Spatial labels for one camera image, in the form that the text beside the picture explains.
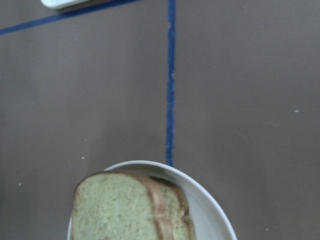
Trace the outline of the cream bear tray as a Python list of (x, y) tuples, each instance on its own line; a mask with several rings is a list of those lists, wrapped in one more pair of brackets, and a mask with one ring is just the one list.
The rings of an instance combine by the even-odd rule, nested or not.
[(60, 10), (89, 1), (90, 0), (41, 0), (41, 3), (49, 9)]

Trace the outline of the bread slice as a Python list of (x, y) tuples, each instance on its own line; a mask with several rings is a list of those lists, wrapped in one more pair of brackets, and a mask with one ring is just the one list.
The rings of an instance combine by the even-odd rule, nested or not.
[(73, 194), (73, 240), (172, 240), (166, 200), (150, 177), (104, 171), (83, 179)]
[(174, 240), (196, 240), (193, 220), (190, 216), (188, 199), (184, 191), (175, 183), (151, 176), (166, 200), (166, 218), (172, 224)]

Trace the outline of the white round plate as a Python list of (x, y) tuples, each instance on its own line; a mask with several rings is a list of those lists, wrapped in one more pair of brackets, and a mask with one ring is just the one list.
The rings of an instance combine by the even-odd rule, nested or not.
[[(149, 178), (157, 177), (178, 185), (188, 200), (189, 215), (194, 224), (196, 240), (236, 239), (234, 229), (217, 201), (198, 182), (180, 170), (155, 161), (132, 160), (115, 164), (101, 172), (106, 171), (124, 171)], [(71, 226), (72, 216), (67, 235), (70, 240), (72, 240)]]

